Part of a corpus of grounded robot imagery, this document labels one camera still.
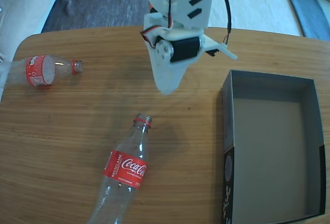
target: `plastic bottle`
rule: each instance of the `plastic bottle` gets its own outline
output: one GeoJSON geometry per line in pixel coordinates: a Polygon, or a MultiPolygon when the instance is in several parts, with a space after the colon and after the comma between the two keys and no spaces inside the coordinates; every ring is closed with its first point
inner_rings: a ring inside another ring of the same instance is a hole
{"type": "Polygon", "coordinates": [[[81,61],[67,61],[55,55],[0,62],[0,88],[13,86],[45,86],[70,75],[83,72],[81,61]]]}
{"type": "Polygon", "coordinates": [[[120,224],[134,198],[148,160],[151,117],[139,114],[133,127],[111,152],[98,200],[87,224],[120,224]]]}

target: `red bottle label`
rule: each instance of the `red bottle label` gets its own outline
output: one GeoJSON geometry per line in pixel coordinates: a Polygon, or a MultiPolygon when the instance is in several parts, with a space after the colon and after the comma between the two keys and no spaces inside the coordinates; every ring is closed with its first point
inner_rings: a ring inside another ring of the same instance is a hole
{"type": "Polygon", "coordinates": [[[145,161],[113,150],[103,175],[131,187],[139,188],[145,170],[145,161]]]}
{"type": "Polygon", "coordinates": [[[55,67],[52,60],[46,56],[29,58],[26,63],[26,79],[32,86],[45,86],[52,84],[55,76],[55,67]]]}

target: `bottle neck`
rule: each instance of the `bottle neck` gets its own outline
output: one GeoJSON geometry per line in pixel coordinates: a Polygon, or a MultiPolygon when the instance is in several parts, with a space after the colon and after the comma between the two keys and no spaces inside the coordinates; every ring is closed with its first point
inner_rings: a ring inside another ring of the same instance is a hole
{"type": "Polygon", "coordinates": [[[81,60],[73,60],[72,61],[72,74],[76,75],[78,73],[83,72],[83,62],[81,60]]]}
{"type": "Polygon", "coordinates": [[[143,129],[142,132],[148,132],[151,128],[152,118],[145,114],[138,114],[134,120],[134,127],[143,129]]]}
{"type": "Polygon", "coordinates": [[[133,127],[141,129],[142,133],[144,133],[144,132],[147,133],[148,130],[150,129],[149,125],[147,125],[146,123],[141,122],[141,121],[135,121],[135,123],[133,124],[133,127]]]}

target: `blue fabric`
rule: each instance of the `blue fabric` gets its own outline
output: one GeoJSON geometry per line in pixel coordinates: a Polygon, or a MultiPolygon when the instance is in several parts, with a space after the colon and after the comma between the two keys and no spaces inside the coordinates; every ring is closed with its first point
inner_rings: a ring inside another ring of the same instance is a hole
{"type": "Polygon", "coordinates": [[[317,0],[291,0],[306,37],[330,41],[330,26],[317,0]]]}

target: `robotic arm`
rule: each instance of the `robotic arm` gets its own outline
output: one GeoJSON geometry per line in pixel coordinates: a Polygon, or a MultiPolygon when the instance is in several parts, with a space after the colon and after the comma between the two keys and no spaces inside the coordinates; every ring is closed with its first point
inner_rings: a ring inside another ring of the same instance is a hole
{"type": "Polygon", "coordinates": [[[149,0],[152,13],[144,17],[141,32],[148,48],[154,80],[158,90],[169,95],[180,84],[186,69],[206,52],[220,51],[231,59],[237,57],[227,49],[231,30],[230,7],[228,34],[217,43],[204,34],[208,28],[212,0],[149,0]]]}

